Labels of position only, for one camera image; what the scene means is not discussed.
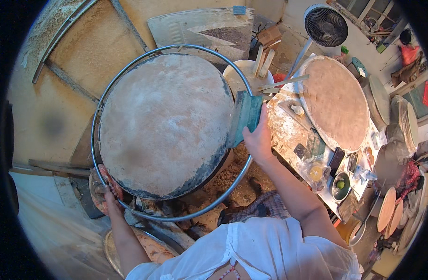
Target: metal ring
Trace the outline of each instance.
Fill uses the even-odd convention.
[[[111,87],[113,86],[113,84],[116,82],[117,79],[119,79],[119,77],[124,74],[132,65],[134,65],[136,62],[138,62],[139,60],[145,58],[146,56],[149,56],[153,53],[156,52],[160,52],[163,50],[167,50],[167,49],[171,49],[171,48],[180,48],[180,47],[185,47],[185,48],[194,48],[194,49],[199,49],[202,51],[205,51],[207,53],[211,53],[221,59],[223,59],[226,63],[228,63],[236,72],[237,74],[239,74],[240,78],[242,79],[242,81],[245,84],[245,88],[247,89],[248,94],[250,94],[250,96],[253,96],[253,92],[251,91],[251,86],[250,83],[248,82],[247,78],[245,77],[244,73],[242,73],[242,71],[239,69],[239,67],[236,66],[236,64],[234,64],[231,60],[229,60],[226,56],[222,55],[221,53],[218,53],[216,51],[213,51],[211,49],[202,47],[202,46],[197,46],[197,45],[189,45],[189,44],[178,44],[178,45],[170,45],[170,46],[164,46],[161,48],[157,48],[154,49],[152,51],[149,51],[147,53],[144,53],[143,55],[139,56],[137,59],[134,59],[132,62],[130,62],[127,66],[125,66],[124,69],[122,69],[117,75],[116,77],[114,77],[114,79],[110,82],[110,84],[108,85],[108,87],[105,89],[105,92],[102,94],[99,104],[97,105],[96,108],[96,112],[94,113],[94,119],[92,120],[92,127],[91,127],[91,154],[92,154],[92,161],[94,163],[94,167],[96,168],[96,172],[97,175],[99,175],[100,181],[103,183],[103,185],[106,187],[106,182],[105,179],[103,178],[102,174],[100,173],[99,170],[99,166],[97,165],[96,162],[96,155],[95,155],[95,148],[94,148],[94,131],[95,131],[95,126],[96,126],[96,119],[97,119],[97,115],[99,113],[100,107],[103,104],[103,100],[105,98],[105,96],[107,95],[107,93],[110,91]],[[148,214],[145,214],[144,212],[140,212],[137,210],[134,210],[132,208],[130,208],[130,206],[128,206],[125,202],[121,201],[120,199],[118,199],[119,203],[127,210],[131,211],[133,214],[138,215],[139,217],[145,218],[145,219],[149,219],[149,220],[153,220],[153,221],[158,221],[158,222],[179,222],[179,221],[184,221],[184,220],[189,220],[195,217],[198,217],[200,215],[205,214],[208,211],[211,211],[212,209],[214,209],[218,204],[220,204],[223,200],[225,200],[228,195],[230,195],[234,188],[236,188],[236,186],[239,184],[240,180],[242,180],[242,178],[245,176],[245,173],[248,171],[248,169],[250,168],[251,162],[253,161],[253,158],[251,156],[248,157],[244,167],[242,168],[242,170],[240,171],[239,175],[237,176],[236,180],[231,184],[231,186],[216,200],[214,200],[214,202],[212,202],[210,205],[208,205],[206,208],[203,208],[195,213],[191,213],[185,216],[180,216],[180,217],[159,217],[159,216],[151,216]]]

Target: electric fan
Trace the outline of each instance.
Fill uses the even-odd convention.
[[[304,27],[309,40],[296,57],[286,79],[292,76],[300,60],[304,57],[312,42],[323,47],[337,47],[348,36],[348,25],[345,19],[332,7],[326,4],[314,4],[304,13]]]

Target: green stool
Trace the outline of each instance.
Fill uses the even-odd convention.
[[[359,81],[359,83],[362,83],[363,80],[368,77],[368,72],[366,71],[365,66],[363,65],[363,63],[356,57],[353,57],[351,59],[351,63],[346,66],[346,68],[354,75],[354,77],[356,77],[357,81]]]

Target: fan grille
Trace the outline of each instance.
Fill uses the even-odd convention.
[[[316,8],[310,11],[305,20],[307,34],[323,47],[337,47],[348,36],[345,19],[331,8]]]

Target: yellow item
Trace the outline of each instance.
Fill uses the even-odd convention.
[[[320,181],[323,177],[323,166],[314,165],[309,171],[309,177],[312,181],[317,182]]]

